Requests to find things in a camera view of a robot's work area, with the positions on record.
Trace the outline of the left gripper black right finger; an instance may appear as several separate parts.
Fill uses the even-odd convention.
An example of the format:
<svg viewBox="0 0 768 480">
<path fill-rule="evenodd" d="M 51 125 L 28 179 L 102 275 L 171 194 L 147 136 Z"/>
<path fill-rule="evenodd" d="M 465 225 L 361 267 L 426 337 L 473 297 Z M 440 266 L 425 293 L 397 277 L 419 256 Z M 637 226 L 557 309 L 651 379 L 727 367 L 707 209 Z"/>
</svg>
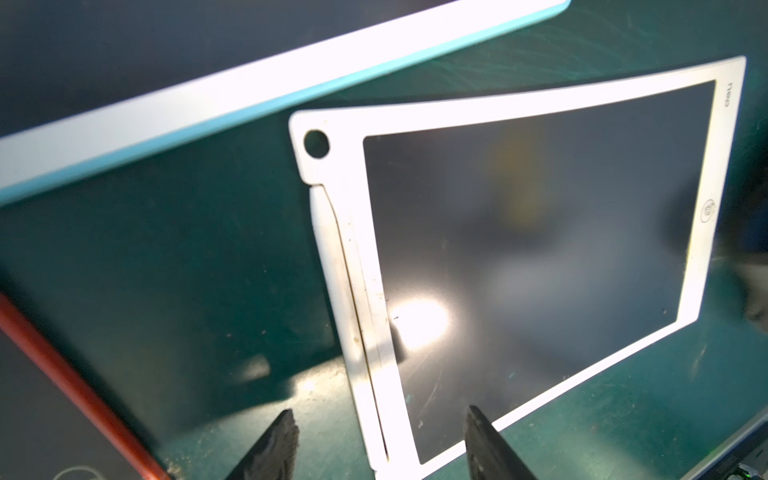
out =
<svg viewBox="0 0 768 480">
<path fill-rule="evenodd" d="M 474 405 L 467 410 L 464 442 L 472 480 L 536 480 L 528 466 Z"/>
</svg>

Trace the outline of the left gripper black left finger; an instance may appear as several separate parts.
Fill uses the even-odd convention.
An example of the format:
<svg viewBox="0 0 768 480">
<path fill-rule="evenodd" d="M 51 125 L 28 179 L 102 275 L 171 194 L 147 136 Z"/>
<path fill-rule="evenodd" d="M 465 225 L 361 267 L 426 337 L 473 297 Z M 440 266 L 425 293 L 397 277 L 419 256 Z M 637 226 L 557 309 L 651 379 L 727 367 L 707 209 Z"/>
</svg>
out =
<svg viewBox="0 0 768 480">
<path fill-rule="evenodd" d="M 291 480 L 295 472 L 299 434 L 293 410 L 283 410 L 226 479 Z"/>
</svg>

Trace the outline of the white framed drawing tablet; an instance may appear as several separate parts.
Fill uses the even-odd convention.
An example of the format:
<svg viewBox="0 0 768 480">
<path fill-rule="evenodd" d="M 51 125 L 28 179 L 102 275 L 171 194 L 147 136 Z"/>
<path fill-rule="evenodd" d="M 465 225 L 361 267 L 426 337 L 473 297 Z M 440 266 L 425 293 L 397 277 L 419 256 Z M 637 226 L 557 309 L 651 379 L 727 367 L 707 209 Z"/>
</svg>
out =
<svg viewBox="0 0 768 480">
<path fill-rule="evenodd" d="M 461 455 L 694 323 L 743 56 L 528 92 L 302 110 L 336 215 L 388 466 Z"/>
</svg>

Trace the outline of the grey blue wiping cloth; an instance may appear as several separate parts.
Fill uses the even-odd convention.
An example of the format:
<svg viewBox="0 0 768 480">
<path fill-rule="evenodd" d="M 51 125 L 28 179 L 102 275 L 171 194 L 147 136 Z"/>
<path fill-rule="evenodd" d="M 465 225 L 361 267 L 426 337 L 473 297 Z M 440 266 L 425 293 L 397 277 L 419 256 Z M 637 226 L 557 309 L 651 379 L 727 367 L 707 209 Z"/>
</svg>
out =
<svg viewBox="0 0 768 480">
<path fill-rule="evenodd" d="M 727 262 L 744 290 L 743 316 L 766 334 L 767 159 L 751 176 L 727 227 Z"/>
</svg>

